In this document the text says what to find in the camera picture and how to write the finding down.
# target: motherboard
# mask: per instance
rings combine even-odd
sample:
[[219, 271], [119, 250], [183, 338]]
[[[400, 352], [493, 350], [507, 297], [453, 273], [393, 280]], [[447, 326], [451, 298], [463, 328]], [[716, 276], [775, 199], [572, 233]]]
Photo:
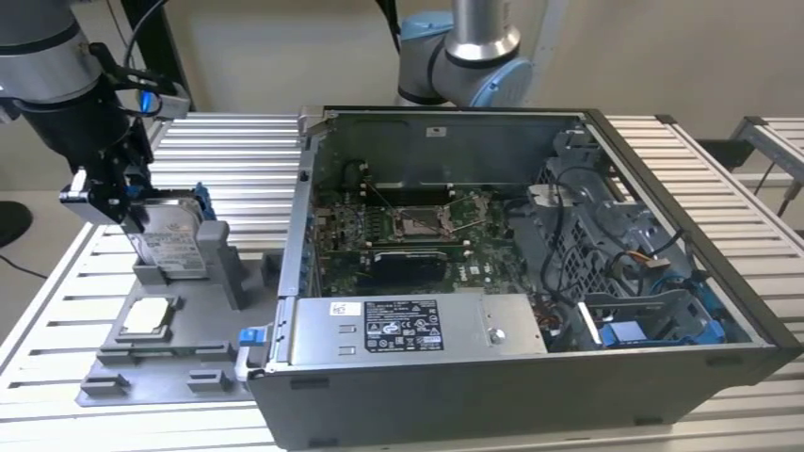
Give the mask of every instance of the motherboard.
[[315, 250], [325, 297], [531, 293], [507, 202], [483, 188], [321, 194]]

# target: metal case panel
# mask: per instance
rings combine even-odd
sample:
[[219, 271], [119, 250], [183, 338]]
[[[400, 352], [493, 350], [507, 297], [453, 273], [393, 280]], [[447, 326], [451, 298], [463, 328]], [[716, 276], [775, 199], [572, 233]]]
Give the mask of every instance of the metal case panel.
[[[340, 339], [333, 341], [333, 334], [319, 330], [321, 321], [323, 330], [335, 326], [332, 319], [325, 318], [328, 300], [291, 299], [292, 309], [279, 320], [280, 323], [289, 320], [292, 326], [277, 333], [283, 334], [283, 344], [289, 344], [268, 364], [267, 372], [256, 371], [249, 381], [281, 447], [407, 443], [669, 424], [720, 390], [755, 384], [797, 356], [801, 346], [793, 335], [596, 110], [333, 107], [331, 115], [351, 112], [421, 114], [417, 125], [427, 116], [437, 120], [441, 114], [468, 114], [479, 119], [499, 115], [496, 121], [507, 115], [523, 121], [529, 114], [581, 118], [596, 131], [597, 141], [628, 184], [640, 187], [669, 230], [688, 232], [696, 257], [769, 344], [757, 340], [724, 346], [531, 356], [475, 355], [469, 352], [475, 347], [469, 346], [459, 349], [455, 356], [445, 353], [440, 360], [427, 357], [440, 352], [375, 356], [356, 347], [355, 356], [343, 358], [336, 355]], [[309, 192], [304, 190], [303, 197], [295, 199], [293, 209], [305, 209], [309, 200]], [[303, 242], [291, 241], [288, 246], [288, 252], [296, 252]], [[307, 305], [316, 301], [323, 306]], [[476, 311], [476, 307], [463, 306], [445, 314], [444, 322], [472, 319], [472, 309]], [[361, 321], [363, 318], [349, 325], [357, 328]], [[445, 347], [449, 347], [448, 336]]]
[[352, 367], [264, 374], [249, 388], [281, 448], [443, 441], [671, 424], [724, 387], [753, 383], [771, 355], [699, 349]]
[[[387, 321], [379, 319], [376, 322], [369, 317], [369, 310], [379, 309], [372, 308], [371, 303], [411, 301], [429, 302], [435, 307], [429, 308], [435, 309], [433, 313], [388, 316]], [[344, 305], [344, 311], [339, 313], [337, 307]], [[368, 332], [367, 326], [376, 328], [377, 334]], [[389, 326], [393, 327], [392, 334], [381, 334], [381, 329]], [[392, 338], [401, 339], [400, 343], [395, 345], [389, 341]], [[443, 349], [413, 351], [417, 349], [415, 345], [405, 349], [408, 339], [416, 342], [429, 338], [437, 339]], [[367, 341], [391, 344], [367, 346]], [[547, 353], [547, 349], [524, 295], [436, 294], [300, 299], [296, 305], [293, 365], [349, 364], [357, 367], [381, 363], [441, 363], [539, 353]]]

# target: metal frame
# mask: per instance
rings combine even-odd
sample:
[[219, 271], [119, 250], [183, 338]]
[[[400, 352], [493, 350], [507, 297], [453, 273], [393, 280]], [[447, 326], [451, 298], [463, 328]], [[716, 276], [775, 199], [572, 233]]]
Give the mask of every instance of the metal frame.
[[[804, 249], [680, 127], [609, 117], [676, 201], [773, 313], [804, 341]], [[244, 258], [281, 247], [297, 146], [295, 117], [199, 115], [153, 131], [160, 186], [204, 174]], [[0, 444], [12, 450], [279, 450], [253, 403], [81, 409], [77, 383], [128, 291], [133, 252], [117, 228], [85, 227], [0, 347]], [[685, 452], [804, 448], [804, 360], [717, 394], [673, 426], [573, 431], [392, 450]], [[367, 447], [360, 450], [376, 450]]]
[[731, 134], [744, 139], [799, 183], [804, 183], [804, 119], [747, 116]]

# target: product label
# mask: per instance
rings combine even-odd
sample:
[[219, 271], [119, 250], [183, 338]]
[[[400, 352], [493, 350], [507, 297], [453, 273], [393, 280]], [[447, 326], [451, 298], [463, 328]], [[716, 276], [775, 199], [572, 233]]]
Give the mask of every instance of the product label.
[[204, 259], [192, 232], [141, 235], [153, 263], [163, 271], [204, 269]]
[[371, 353], [444, 350], [444, 333], [435, 299], [368, 301], [365, 349]]
[[329, 303], [329, 315], [360, 315], [363, 303], [333, 301]]

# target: aluminum extrusion table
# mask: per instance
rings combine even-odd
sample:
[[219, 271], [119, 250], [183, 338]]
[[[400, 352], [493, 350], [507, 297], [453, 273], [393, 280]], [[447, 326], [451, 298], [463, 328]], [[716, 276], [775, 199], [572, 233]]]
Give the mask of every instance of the aluminum extrusion table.
[[804, 183], [804, 118], [748, 116], [731, 137], [751, 143], [793, 180]]
[[[655, 117], [609, 117], [759, 295], [804, 341], [804, 243], [697, 146]], [[209, 186], [244, 258], [283, 247], [296, 159], [292, 116], [192, 114], [156, 124], [153, 182]], [[1, 450], [277, 450], [251, 402], [81, 408], [73, 399], [135, 281], [117, 227], [87, 225], [0, 347]], [[575, 431], [413, 451], [804, 450], [804, 360], [717, 394], [673, 426]], [[360, 450], [380, 450], [364, 447]]]

